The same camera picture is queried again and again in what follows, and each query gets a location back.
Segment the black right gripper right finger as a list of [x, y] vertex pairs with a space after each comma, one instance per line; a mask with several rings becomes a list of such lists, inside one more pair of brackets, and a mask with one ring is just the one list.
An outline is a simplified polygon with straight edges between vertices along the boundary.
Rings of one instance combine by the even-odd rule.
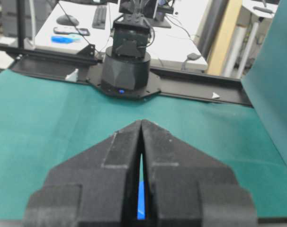
[[142, 136], [146, 212], [154, 226], [257, 226], [252, 196], [229, 166], [148, 120]]

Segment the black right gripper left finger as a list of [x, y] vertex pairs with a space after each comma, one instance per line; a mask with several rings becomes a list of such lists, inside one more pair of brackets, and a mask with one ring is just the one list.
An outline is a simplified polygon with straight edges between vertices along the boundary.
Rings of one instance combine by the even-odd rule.
[[128, 227], [136, 217], [141, 122], [53, 167], [28, 200], [26, 227]]

